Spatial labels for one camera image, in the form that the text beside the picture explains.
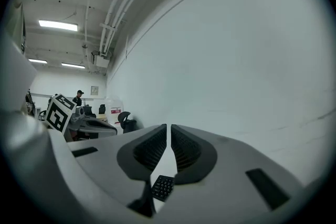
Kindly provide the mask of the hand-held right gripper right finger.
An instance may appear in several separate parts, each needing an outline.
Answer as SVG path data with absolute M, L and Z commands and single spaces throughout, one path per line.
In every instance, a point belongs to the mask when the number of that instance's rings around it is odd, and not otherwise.
M 175 124 L 171 125 L 171 148 L 177 167 L 176 185 L 200 182 L 217 162 L 217 151 L 210 142 Z

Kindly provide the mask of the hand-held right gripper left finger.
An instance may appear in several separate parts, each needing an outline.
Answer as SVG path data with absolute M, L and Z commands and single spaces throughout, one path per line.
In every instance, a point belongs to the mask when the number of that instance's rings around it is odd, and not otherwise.
M 146 217 L 156 214 L 152 190 L 151 174 L 166 150 L 167 125 L 155 126 L 152 130 L 141 130 L 140 137 L 123 145 L 117 153 L 117 162 L 131 179 L 142 183 L 141 194 L 128 204 L 128 208 Z

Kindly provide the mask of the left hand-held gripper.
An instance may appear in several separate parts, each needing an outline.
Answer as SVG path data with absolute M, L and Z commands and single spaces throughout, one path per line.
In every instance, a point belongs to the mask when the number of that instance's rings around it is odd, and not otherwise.
M 83 107 L 62 94 L 53 96 L 48 106 L 45 121 L 61 133 L 66 129 L 78 130 L 85 137 L 109 137 L 118 134 L 117 129 L 107 122 L 85 116 Z

